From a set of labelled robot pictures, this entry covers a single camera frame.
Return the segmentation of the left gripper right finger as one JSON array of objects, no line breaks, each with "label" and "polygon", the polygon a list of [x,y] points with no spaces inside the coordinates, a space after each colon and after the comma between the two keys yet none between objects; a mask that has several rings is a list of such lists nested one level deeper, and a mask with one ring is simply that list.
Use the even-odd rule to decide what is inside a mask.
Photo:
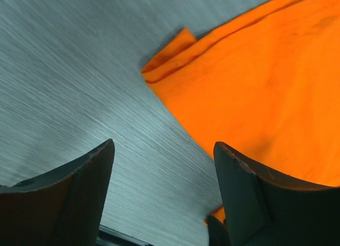
[{"label": "left gripper right finger", "polygon": [[210,245],[339,245],[339,188],[294,178],[214,146],[225,217],[207,217]]}]

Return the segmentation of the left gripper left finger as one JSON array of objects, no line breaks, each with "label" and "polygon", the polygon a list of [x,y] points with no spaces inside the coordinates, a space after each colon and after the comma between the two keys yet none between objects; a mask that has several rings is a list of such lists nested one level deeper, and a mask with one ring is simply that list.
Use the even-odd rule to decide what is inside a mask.
[{"label": "left gripper left finger", "polygon": [[108,139],[49,172],[1,186],[1,245],[95,245],[114,153]]}]

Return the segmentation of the orange t shirt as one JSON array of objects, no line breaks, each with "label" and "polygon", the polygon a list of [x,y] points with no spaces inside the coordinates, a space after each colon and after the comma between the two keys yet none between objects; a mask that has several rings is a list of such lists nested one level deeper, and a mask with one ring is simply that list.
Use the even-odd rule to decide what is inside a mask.
[{"label": "orange t shirt", "polygon": [[209,155],[222,141],[308,182],[339,185],[339,0],[270,0],[141,70]]}]

